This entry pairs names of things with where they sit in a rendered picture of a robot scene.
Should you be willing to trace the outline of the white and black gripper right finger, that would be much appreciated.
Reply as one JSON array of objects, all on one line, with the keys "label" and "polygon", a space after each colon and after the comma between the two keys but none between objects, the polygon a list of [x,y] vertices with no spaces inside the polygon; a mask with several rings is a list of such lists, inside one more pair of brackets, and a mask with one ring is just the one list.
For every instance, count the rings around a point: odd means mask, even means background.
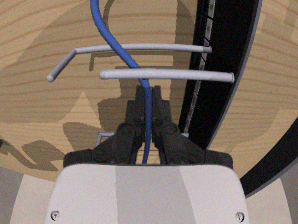
[{"label": "white and black gripper right finger", "polygon": [[160,164],[218,163],[233,169],[231,155],[202,150],[180,133],[172,122],[169,100],[162,100],[161,86],[152,87],[152,143],[158,149]]}]

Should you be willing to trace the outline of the blue cable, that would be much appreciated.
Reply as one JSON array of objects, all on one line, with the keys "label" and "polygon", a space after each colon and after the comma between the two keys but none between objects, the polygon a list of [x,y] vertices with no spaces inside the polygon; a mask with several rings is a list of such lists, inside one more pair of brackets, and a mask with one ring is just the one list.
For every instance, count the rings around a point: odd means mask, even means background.
[{"label": "blue cable", "polygon": [[[91,14],[94,23],[109,46],[117,53],[117,55],[129,66],[130,69],[140,68],[134,59],[125,51],[125,49],[116,41],[110,31],[107,29],[102,20],[99,10],[99,0],[90,0]],[[147,163],[152,129],[152,92],[147,79],[138,79],[145,95],[145,146],[142,164]]]}]

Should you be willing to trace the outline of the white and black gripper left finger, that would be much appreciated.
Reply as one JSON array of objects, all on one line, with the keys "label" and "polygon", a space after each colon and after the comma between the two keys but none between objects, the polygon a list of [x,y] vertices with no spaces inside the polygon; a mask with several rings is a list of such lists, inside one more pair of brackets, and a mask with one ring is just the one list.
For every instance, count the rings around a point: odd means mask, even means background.
[{"label": "white and black gripper left finger", "polygon": [[80,162],[136,164],[142,143],[145,143],[145,95],[142,86],[136,86],[135,100],[128,100],[125,122],[118,125],[116,133],[92,150],[67,153],[63,168]]}]

